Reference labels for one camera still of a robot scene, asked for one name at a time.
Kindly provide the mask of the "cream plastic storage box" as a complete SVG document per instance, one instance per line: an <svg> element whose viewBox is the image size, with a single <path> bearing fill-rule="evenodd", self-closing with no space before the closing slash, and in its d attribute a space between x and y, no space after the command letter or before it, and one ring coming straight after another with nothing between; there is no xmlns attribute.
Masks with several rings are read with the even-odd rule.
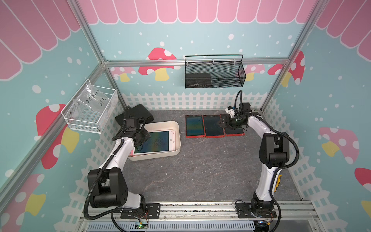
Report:
<svg viewBox="0 0 371 232"><path fill-rule="evenodd" d="M128 156L131 161L150 160L175 156L180 153L179 124L175 121L149 123L145 125L150 138Z"/></svg>

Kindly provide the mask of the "red writing tablet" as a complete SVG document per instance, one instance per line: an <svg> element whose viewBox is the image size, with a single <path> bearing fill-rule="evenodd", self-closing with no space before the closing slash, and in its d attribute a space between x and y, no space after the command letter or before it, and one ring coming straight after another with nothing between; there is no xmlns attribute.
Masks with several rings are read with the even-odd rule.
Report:
<svg viewBox="0 0 371 232"><path fill-rule="evenodd" d="M223 122L223 130L224 130L224 133L225 133L225 136L244 136L244 130L243 129L232 129L230 127L227 127L227 119L229 117L228 114L221 114L221 119L222 119L222 122Z"/></svg>
<svg viewBox="0 0 371 232"><path fill-rule="evenodd" d="M202 115L186 115L186 137L200 138L205 137L204 123Z"/></svg>
<svg viewBox="0 0 371 232"><path fill-rule="evenodd" d="M225 137L224 130L218 125L220 115L203 115L204 133L206 138Z"/></svg>

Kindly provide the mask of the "pink writing tablet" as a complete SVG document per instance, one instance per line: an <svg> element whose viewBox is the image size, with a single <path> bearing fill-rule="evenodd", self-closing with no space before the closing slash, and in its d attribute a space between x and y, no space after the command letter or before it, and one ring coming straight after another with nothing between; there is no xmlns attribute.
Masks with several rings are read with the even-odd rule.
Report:
<svg viewBox="0 0 371 232"><path fill-rule="evenodd" d="M135 148L133 156L148 155L174 150L175 131L159 130L149 133L150 138L139 148Z"/></svg>

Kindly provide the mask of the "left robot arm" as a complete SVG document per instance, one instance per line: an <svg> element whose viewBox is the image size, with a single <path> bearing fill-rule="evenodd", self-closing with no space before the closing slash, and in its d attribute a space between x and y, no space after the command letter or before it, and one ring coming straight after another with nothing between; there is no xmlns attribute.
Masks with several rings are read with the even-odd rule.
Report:
<svg viewBox="0 0 371 232"><path fill-rule="evenodd" d="M128 156L136 147L150 138L143 118L127 118L119 132L112 138L115 145L106 161L88 173L88 195L83 214L87 220L95 220L125 210L140 218L148 209L143 195L128 190L123 168Z"/></svg>

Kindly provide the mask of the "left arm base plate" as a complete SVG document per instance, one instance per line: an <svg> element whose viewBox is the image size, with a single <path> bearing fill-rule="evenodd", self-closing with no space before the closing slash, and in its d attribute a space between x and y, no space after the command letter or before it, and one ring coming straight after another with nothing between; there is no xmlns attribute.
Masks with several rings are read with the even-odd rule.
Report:
<svg viewBox="0 0 371 232"><path fill-rule="evenodd" d="M159 219L161 204L146 204L146 207L124 210L121 219Z"/></svg>

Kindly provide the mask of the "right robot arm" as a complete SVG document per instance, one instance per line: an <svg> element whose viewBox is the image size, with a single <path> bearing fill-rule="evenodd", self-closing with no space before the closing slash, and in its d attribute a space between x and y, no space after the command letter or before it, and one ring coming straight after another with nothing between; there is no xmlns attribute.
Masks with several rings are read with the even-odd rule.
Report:
<svg viewBox="0 0 371 232"><path fill-rule="evenodd" d="M261 138L259 159L262 164L260 182L253 194L251 203L237 207L243 215L252 217L275 217L274 193L279 186L280 173L299 161L300 150L297 143L286 132L280 132L269 125L262 116L252 112L249 103L241 103L238 108L228 106L226 114L218 123L224 129L253 129Z"/></svg>

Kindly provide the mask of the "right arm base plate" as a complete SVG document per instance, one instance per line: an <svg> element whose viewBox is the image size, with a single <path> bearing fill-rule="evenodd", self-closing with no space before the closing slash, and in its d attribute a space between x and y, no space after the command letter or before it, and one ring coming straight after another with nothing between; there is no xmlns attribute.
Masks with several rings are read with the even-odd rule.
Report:
<svg viewBox="0 0 371 232"><path fill-rule="evenodd" d="M277 218L276 210L274 209L273 202L263 202L257 205L237 201L234 203L234 207L237 211L238 218Z"/></svg>

